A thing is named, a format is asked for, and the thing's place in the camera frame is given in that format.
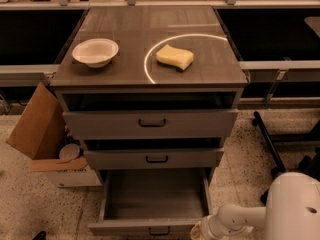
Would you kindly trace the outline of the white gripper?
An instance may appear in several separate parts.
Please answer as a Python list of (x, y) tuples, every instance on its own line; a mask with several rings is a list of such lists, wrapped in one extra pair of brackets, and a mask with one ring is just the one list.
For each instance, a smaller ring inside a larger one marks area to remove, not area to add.
[(219, 240), (214, 234), (213, 223), (216, 221), (213, 215), (209, 215), (198, 222), (197, 226), (191, 229), (191, 240)]

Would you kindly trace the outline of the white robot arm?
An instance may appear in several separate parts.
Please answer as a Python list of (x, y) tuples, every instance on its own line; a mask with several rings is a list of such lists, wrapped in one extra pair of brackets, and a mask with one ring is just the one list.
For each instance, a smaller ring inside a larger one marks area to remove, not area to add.
[(264, 240), (320, 240), (320, 182), (301, 173), (284, 173), (270, 186), (265, 207), (224, 204), (190, 232), (192, 240), (222, 240), (264, 229)]

